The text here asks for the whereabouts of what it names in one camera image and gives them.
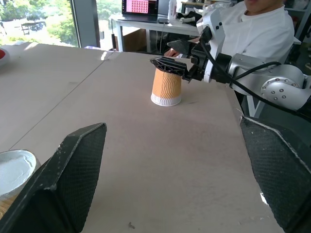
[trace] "white shirt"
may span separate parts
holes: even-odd
[[[294,42],[294,25],[284,6],[257,16],[246,16],[245,3],[221,11],[225,31],[222,53],[279,61]]]

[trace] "black object on desk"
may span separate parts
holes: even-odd
[[[167,19],[167,18],[159,18],[159,23],[161,23],[161,24],[169,24],[170,22],[169,22],[169,20]]]
[[[99,176],[106,125],[69,134],[0,220],[0,233],[79,233]]]

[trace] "person's hand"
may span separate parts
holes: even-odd
[[[170,50],[168,50],[168,51],[164,54],[164,56],[166,56],[166,57],[177,57],[179,54],[180,54],[179,52],[176,52],[175,50],[170,49]]]

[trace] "paper cup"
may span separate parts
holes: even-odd
[[[40,162],[27,150],[0,153],[0,219],[39,167]]]
[[[181,101],[181,77],[175,74],[155,70],[151,100],[160,106],[174,106]]]

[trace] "black cable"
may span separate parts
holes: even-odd
[[[116,43],[116,37],[115,34],[113,33],[113,24],[112,24],[113,19],[111,19],[111,40],[112,40],[112,50],[116,51],[117,50],[117,43]]]
[[[243,77],[245,77],[245,76],[247,76],[247,75],[249,75],[251,73],[254,73],[257,70],[260,70],[260,69],[263,69],[263,68],[266,68],[266,67],[269,67],[269,66],[273,66],[273,65],[279,66],[279,65],[281,65],[281,63],[280,62],[268,62],[268,63],[265,63],[263,65],[260,65],[258,67],[252,68],[252,69],[246,71],[245,73],[237,76],[235,78],[235,80],[239,80],[239,79],[241,79],[241,78],[243,78]]]
[[[162,53],[162,39],[163,39],[163,32],[161,32],[161,40],[160,40],[160,54]]]
[[[251,90],[249,90],[247,87],[245,87],[244,85],[242,85],[241,83],[239,83],[238,81],[236,81],[235,79],[233,79],[229,74],[227,74],[227,72],[225,72],[215,61],[215,59],[213,58],[213,56],[210,54],[210,52],[206,49],[206,44],[203,41],[203,39],[200,38],[200,42],[202,45],[202,48],[204,50],[204,53],[206,54],[207,58],[213,63],[214,67],[221,72],[228,80],[230,80],[234,85],[236,85],[237,87],[241,88],[243,91],[245,91],[246,93],[248,93],[249,95],[257,98],[258,100],[260,100],[261,102],[264,102],[272,107],[275,107],[281,111],[293,114],[293,115],[298,115],[298,113],[296,111],[278,106],[275,103],[272,103],[264,98],[262,98],[261,96],[257,95],[256,93],[252,92]]]

